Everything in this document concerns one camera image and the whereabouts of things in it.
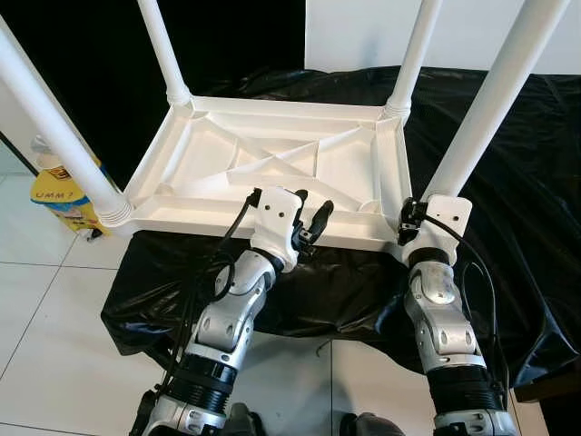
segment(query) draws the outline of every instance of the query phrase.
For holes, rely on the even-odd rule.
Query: wire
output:
[[[248,208],[251,205],[258,204],[260,194],[261,194],[260,190],[255,189],[251,195],[246,197],[246,201],[244,202],[244,205],[242,206],[241,210],[238,212],[238,215],[234,219],[234,222],[231,224],[229,229],[220,239],[220,241],[216,245],[216,248],[212,251],[210,256],[207,257],[207,260],[203,264],[203,267],[194,276],[192,288],[195,290],[200,287],[204,276],[206,276],[206,274],[211,269],[215,269],[218,267],[223,268],[225,266],[228,266],[228,278],[226,279],[226,283],[224,284],[222,290],[218,292],[216,295],[214,295],[212,301],[220,300],[224,295],[226,295],[230,290],[232,281],[234,279],[235,273],[234,260],[228,253],[223,252],[222,249],[226,245],[226,243],[231,239],[234,232],[236,232],[236,229],[240,225],[242,219],[244,218],[244,215],[246,215],[246,213],[248,212]],[[225,261],[217,263],[216,260],[220,256],[224,257]],[[158,397],[159,395],[166,391],[170,383],[170,380],[173,374],[175,373],[180,348],[184,350],[185,347],[187,346],[188,341],[190,340],[190,337],[192,336],[193,317],[195,315],[196,307],[194,296],[197,294],[197,292],[193,292],[190,289],[186,290],[186,292],[187,292],[186,299],[182,308],[182,313],[180,315],[180,323],[176,334],[175,342],[172,348],[170,364],[168,365],[167,371],[165,372],[161,385],[156,386]]]
[[[481,268],[478,268],[478,269],[480,270],[482,275],[486,278],[488,288],[490,289],[490,294],[491,294],[490,344],[489,344],[489,356],[490,356],[490,361],[491,361],[490,371],[492,374],[492,378],[494,380],[497,380],[495,365],[496,364],[500,365],[500,367],[502,369],[502,372],[503,372],[503,375],[502,375],[503,380],[501,382],[502,389],[503,389],[502,404],[503,404],[504,409],[506,410],[507,405],[508,405],[509,372],[508,372],[507,360],[505,358],[504,352],[502,350],[502,346],[500,344],[500,335],[498,334],[497,295],[496,295],[496,291],[494,288],[494,283],[492,282],[492,277],[490,275],[490,271],[488,270],[484,260],[482,259],[482,257],[480,257],[480,254],[478,254],[476,249],[466,239],[464,239],[462,236],[460,236],[458,233],[456,233],[452,228],[448,227],[443,222],[441,222],[441,221],[437,220],[436,218],[429,216],[425,213],[423,213],[421,215],[421,217],[423,219],[425,219],[426,221],[436,225],[440,229],[444,230],[446,233],[448,233],[450,236],[452,236],[454,239],[456,239],[459,243],[461,243],[463,246],[468,248],[468,250],[472,253],[472,255],[476,258],[476,260],[478,261],[478,263],[481,266]],[[468,300],[466,299],[465,294],[462,297],[462,300],[466,304],[469,316],[471,318],[471,313],[469,312],[469,307],[468,307]],[[497,362],[497,360],[496,360],[496,351],[498,351],[497,354],[498,354],[498,357],[500,359],[500,362]]]
[[[484,273],[480,269],[477,263],[468,262],[462,267],[462,273],[460,274],[460,297],[462,298],[462,307],[464,308],[464,314],[466,318],[472,323],[472,311],[470,310],[470,305],[468,304],[468,297],[466,296],[466,272],[470,266],[474,266],[478,269],[478,272],[482,277],[484,277]]]

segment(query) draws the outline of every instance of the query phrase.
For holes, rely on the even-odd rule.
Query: black fabric backdrop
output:
[[[159,0],[185,83],[211,93],[264,68],[302,68],[305,2]],[[0,14],[107,172],[124,188],[167,113],[135,0],[0,2]]]
[[[397,67],[324,74],[263,72],[211,93],[335,104],[384,104]],[[405,128],[413,190],[420,195],[485,73],[424,68]],[[466,232],[492,271],[511,381],[523,384],[578,355],[581,343],[581,78],[532,75],[461,193],[474,204]],[[103,308],[122,354],[155,356],[172,330],[199,256],[216,238],[139,232]],[[232,241],[237,255],[247,246]],[[469,261],[459,251],[459,259]],[[401,297],[407,271],[383,253],[319,248],[283,275],[256,328],[290,336],[365,341],[420,370]],[[197,311],[212,287],[197,292]],[[489,294],[468,274],[475,330],[486,347]]]

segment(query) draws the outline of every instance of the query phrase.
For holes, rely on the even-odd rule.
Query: floor tile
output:
[[[0,422],[99,435],[130,430],[162,378],[144,355],[122,357],[99,313],[115,271],[61,268],[0,380]],[[34,404],[42,407],[31,408]]]
[[[269,436],[330,435],[330,346],[254,333],[229,404],[260,414]]]
[[[517,414],[521,436],[548,436],[547,424],[538,402],[518,402],[513,390],[510,396]]]
[[[508,396],[508,413],[510,413],[510,416],[512,417],[512,422],[515,424],[515,427],[517,429],[517,436],[523,436],[520,432],[520,428],[518,427],[517,412],[515,411],[515,405],[513,402],[512,395]]]
[[[393,421],[405,434],[432,434],[436,414],[428,380],[361,342],[333,341],[333,434],[347,412]]]
[[[0,424],[0,436],[77,436],[77,434]]]
[[[0,374],[57,269],[56,266],[0,263]]]
[[[33,176],[0,183],[0,262],[59,265],[75,233],[45,207],[30,201]]]
[[[28,168],[20,162],[6,144],[0,141],[0,174],[30,174]]]
[[[85,238],[79,236],[64,258],[63,265],[117,269],[130,241],[131,238],[102,235],[87,242]]]

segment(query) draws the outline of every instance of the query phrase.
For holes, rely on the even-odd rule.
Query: black plastic sheet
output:
[[[334,104],[384,104],[397,67],[324,74],[263,73],[209,94]],[[421,196],[472,102],[484,72],[422,69],[405,128],[413,192]],[[581,77],[531,75],[461,195],[474,204],[467,239],[497,287],[511,384],[573,360],[581,344]],[[121,354],[163,364],[184,293],[217,238],[137,233],[102,318]],[[231,241],[236,256],[247,241]],[[471,259],[458,251],[459,268]],[[467,292],[486,349],[490,296],[473,270]],[[212,277],[197,292],[199,314]],[[261,332],[359,340],[420,371],[403,310],[407,270],[385,253],[318,248],[282,275],[256,320]]]

